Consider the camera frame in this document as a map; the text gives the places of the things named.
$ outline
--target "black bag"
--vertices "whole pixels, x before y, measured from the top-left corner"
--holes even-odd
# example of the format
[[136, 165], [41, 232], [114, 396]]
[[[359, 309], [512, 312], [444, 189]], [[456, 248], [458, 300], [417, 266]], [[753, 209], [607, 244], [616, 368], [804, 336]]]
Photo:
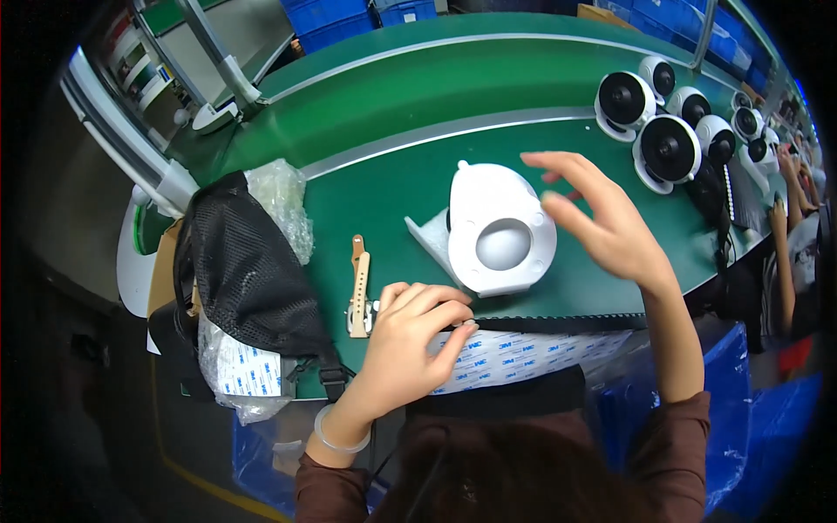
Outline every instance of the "black bag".
[[197, 322], [183, 319], [193, 281], [203, 313], [222, 331], [282, 356], [316, 358], [329, 401], [340, 397], [347, 369], [323, 326], [316, 294], [241, 171], [195, 193], [177, 236], [173, 319], [196, 366]]

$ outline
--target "hand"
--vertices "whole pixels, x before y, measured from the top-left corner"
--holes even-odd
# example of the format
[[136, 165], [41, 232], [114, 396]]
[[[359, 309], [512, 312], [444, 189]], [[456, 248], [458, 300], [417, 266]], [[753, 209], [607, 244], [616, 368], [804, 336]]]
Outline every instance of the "hand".
[[[524, 153], [521, 159], [530, 167], [546, 169], [545, 182], [564, 178], [576, 189], [569, 197], [546, 191], [541, 205], [602, 269], [652, 292], [661, 285], [676, 285], [671, 264], [639, 211], [622, 188], [591, 161], [572, 152]], [[587, 200], [593, 219], [570, 201], [579, 197]]]
[[777, 200], [770, 209], [770, 229], [774, 238], [788, 236], [788, 216], [784, 210], [784, 201]]
[[796, 176], [799, 174], [799, 158], [791, 156], [788, 148], [783, 146], [780, 146], [776, 151], [776, 157], [779, 160], [779, 172], [785, 182], [796, 180]]
[[[364, 405], [358, 408], [370, 421], [427, 396], [450, 378], [462, 346], [479, 328], [470, 302], [461, 290], [444, 285], [384, 287], [363, 367], [350, 386], [362, 391], [357, 396]], [[429, 356], [430, 340], [451, 325], [459, 326], [442, 351]]]

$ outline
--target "hair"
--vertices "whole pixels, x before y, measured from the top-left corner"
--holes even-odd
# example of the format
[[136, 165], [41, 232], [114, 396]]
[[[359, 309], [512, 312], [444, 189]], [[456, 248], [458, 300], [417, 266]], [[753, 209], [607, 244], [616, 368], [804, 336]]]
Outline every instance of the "hair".
[[385, 523], [651, 521], [645, 494], [602, 458], [552, 431], [484, 424], [475, 441], [427, 431], [373, 513]]

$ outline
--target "person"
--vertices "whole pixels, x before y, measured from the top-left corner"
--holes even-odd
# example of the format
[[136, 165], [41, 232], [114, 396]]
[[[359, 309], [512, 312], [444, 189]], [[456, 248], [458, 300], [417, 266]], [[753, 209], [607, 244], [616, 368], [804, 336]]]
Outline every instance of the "person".
[[785, 148], [779, 149], [778, 159], [788, 186], [788, 208], [786, 212], [784, 202], [777, 198], [770, 212], [776, 249], [765, 260], [763, 271], [761, 324], [766, 350], [809, 336], [819, 318], [814, 285], [819, 212], [806, 217], [799, 205], [805, 199], [799, 182], [800, 161]]
[[[570, 152], [521, 155], [567, 180], [542, 207], [603, 269], [639, 287], [648, 317], [661, 406], [626, 461], [608, 471], [583, 421], [584, 380], [571, 367], [499, 387], [428, 396], [446, 382], [479, 326], [463, 292], [442, 285], [385, 287], [362, 368], [321, 412], [295, 479], [295, 520], [700, 521], [706, 498], [709, 393], [701, 344], [663, 249], [616, 183]], [[583, 198], [590, 218], [573, 199]], [[456, 326], [442, 351], [426, 346]], [[369, 473], [352, 468], [372, 422], [406, 406], [399, 480], [367, 513]]]

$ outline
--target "person's arm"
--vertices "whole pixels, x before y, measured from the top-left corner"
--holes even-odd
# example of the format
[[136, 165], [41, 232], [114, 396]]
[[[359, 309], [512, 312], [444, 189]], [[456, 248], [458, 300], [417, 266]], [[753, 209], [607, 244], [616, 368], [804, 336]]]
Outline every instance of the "person's arm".
[[655, 288], [640, 288], [648, 318], [660, 401], [677, 403], [703, 390], [703, 352], [672, 271]]
[[777, 156], [779, 172], [788, 188], [788, 231], [790, 231], [804, 219], [800, 198], [805, 198], [805, 196], [802, 187], [799, 185], [799, 165], [796, 160], [790, 156], [788, 149], [785, 147], [779, 147]]
[[648, 316], [660, 399], [676, 403], [703, 390], [703, 354], [695, 326], [665, 252], [622, 188], [587, 158], [570, 152], [521, 155], [547, 169], [546, 182], [566, 179], [593, 210], [593, 219], [570, 198], [544, 192], [542, 206], [555, 223], [575, 236], [593, 260], [639, 286]]
[[788, 236], [774, 234], [773, 237], [776, 241], [776, 273], [782, 297], [782, 333], [789, 335], [793, 324], [793, 309], [796, 307], [796, 290], [793, 288], [793, 276], [790, 272]]
[[819, 200], [817, 183], [814, 180], [814, 175], [811, 173], [811, 167], [807, 163], [802, 163], [801, 172], [805, 179], [808, 180], [808, 195], [811, 198], [811, 204], [814, 206], [814, 209], [819, 209], [821, 201]]
[[[421, 397], [450, 378], [456, 358], [479, 328], [470, 298], [443, 285], [384, 287], [361, 371], [308, 438], [296, 473], [296, 514], [301, 523], [361, 523], [367, 518], [367, 472], [350, 469], [354, 449], [375, 419]], [[436, 356], [427, 345], [457, 325]]]

